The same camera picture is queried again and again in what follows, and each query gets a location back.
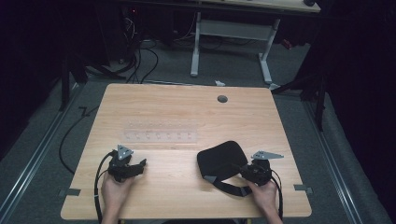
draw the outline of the light wood surface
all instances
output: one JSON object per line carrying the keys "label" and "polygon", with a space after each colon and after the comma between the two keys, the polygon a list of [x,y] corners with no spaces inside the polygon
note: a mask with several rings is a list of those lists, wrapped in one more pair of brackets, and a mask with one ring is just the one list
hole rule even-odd
{"label": "light wood surface", "polygon": [[[228,97],[227,103],[218,96]],[[122,140],[125,119],[194,120],[196,141],[128,143]],[[131,164],[148,164],[136,178],[122,218],[260,217],[251,195],[240,198],[221,192],[202,179],[197,153],[234,140],[247,155],[258,150],[284,155],[271,160],[281,180],[285,217],[307,217],[311,207],[271,92],[264,88],[110,84],[70,186],[79,196],[67,196],[64,219],[97,219],[93,181],[102,158],[117,144],[134,150]],[[228,180],[238,186],[240,176]]]}
{"label": "light wood surface", "polygon": [[320,12],[318,4],[308,7],[303,0],[199,0],[198,2],[231,4],[244,7],[266,7],[299,12]]}

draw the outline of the black pouch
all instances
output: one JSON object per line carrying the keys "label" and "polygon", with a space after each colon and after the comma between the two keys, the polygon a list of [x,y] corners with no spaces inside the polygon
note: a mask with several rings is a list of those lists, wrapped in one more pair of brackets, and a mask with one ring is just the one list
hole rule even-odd
{"label": "black pouch", "polygon": [[237,187],[221,182],[239,174],[239,167],[248,164],[244,151],[235,141],[228,141],[200,151],[197,161],[202,178],[212,183],[216,188],[240,197],[251,193],[248,186]]}

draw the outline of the hand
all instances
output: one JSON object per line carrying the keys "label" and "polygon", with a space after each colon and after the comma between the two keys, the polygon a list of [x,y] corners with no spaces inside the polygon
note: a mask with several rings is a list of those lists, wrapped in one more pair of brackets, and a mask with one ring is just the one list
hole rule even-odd
{"label": "hand", "polygon": [[268,181],[263,186],[247,181],[248,186],[253,192],[253,198],[260,210],[267,218],[268,223],[283,223],[276,211],[276,184]]}
{"label": "hand", "polygon": [[112,175],[105,172],[102,184],[102,195],[105,201],[102,224],[118,222],[120,210],[128,198],[133,183],[134,177],[127,178],[124,182],[120,183]]}

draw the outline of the desk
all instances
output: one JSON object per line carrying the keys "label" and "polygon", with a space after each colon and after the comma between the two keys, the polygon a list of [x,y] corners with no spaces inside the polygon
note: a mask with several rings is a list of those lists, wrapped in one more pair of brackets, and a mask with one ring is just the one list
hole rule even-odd
{"label": "desk", "polygon": [[[320,12],[320,8],[317,4],[314,4],[312,7],[308,7],[302,0],[200,0],[199,3],[228,4],[240,7],[264,7],[276,10],[293,10],[299,12]],[[264,81],[267,84],[271,84],[272,79],[267,64],[267,57],[274,42],[279,23],[280,19],[275,19],[272,26],[228,21],[201,20],[201,13],[198,12],[195,26],[195,45],[191,61],[191,76],[198,76],[200,36],[219,35],[265,41],[266,44],[263,52],[259,54],[259,61],[262,67]]]}
{"label": "desk", "polygon": [[[228,101],[220,103],[220,95]],[[192,138],[129,142],[125,140],[128,120],[143,120],[143,126],[151,123],[157,128],[158,123],[172,121],[183,126],[179,131],[190,130]],[[134,182],[121,218],[261,217],[251,195],[240,198],[221,192],[200,175],[197,153],[229,140],[237,142],[247,157],[258,150],[284,155],[284,159],[271,161],[282,180],[284,216],[311,214],[305,192],[294,190],[294,185],[303,183],[269,90],[110,84],[70,186],[81,192],[66,197],[62,217],[97,219],[94,176],[99,162],[117,144],[134,150],[131,164],[148,160],[145,172]],[[235,176],[229,183],[242,186],[245,180]]]}

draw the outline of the gray floor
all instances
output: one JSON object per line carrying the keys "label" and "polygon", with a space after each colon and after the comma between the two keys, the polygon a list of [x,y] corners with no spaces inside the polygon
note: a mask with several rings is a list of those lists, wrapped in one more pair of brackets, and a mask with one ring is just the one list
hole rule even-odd
{"label": "gray floor", "polygon": [[[168,48],[158,44],[154,50],[159,56],[157,68],[147,78],[148,82],[166,81],[195,85],[215,85],[219,80],[226,86],[240,87],[268,87],[263,82],[262,72],[257,55],[246,53],[242,49],[255,49],[259,43],[235,49],[234,45],[222,45],[216,50],[203,49],[201,51],[200,70],[198,77],[190,77],[191,46],[175,45]],[[275,84],[285,84],[294,76],[305,56],[309,46],[285,49],[274,45],[268,64]],[[142,50],[142,63],[138,75],[142,77],[155,64],[154,55]],[[34,176],[15,207],[11,207],[12,214],[8,223],[96,223],[97,221],[67,221],[62,220],[60,212],[64,197],[59,196],[62,189],[68,189],[73,176],[60,164],[58,148],[67,130],[81,118],[81,106],[88,109],[100,104],[104,90],[108,83],[115,82],[103,77],[91,76],[90,81],[79,87],[80,93],[70,105],[59,130],[54,133],[49,142],[48,151],[40,163]],[[275,95],[276,106],[285,132],[290,141],[290,147],[297,162],[302,180],[312,189],[308,194],[313,213],[310,217],[285,218],[285,223],[349,223],[348,212],[340,200],[340,192],[336,181],[332,178],[323,154],[323,136],[331,149],[337,167],[343,175],[349,196],[353,199],[361,220],[355,223],[391,223],[382,205],[378,202],[370,182],[367,180],[359,163],[356,161],[334,111],[329,98],[326,100],[323,127],[324,132],[318,135],[316,127],[307,113],[309,103],[300,101],[295,91],[288,91]],[[37,109],[31,117],[29,126],[22,133],[19,141],[0,162],[0,202],[6,202],[24,167],[34,156],[35,150],[45,136],[52,121],[59,115],[60,85],[57,85],[50,98]],[[76,169],[85,141],[91,129],[95,114],[85,118],[67,135],[64,141],[64,160],[72,169]],[[159,223],[155,220],[128,221],[133,223]],[[264,223],[262,218],[254,223]]]}

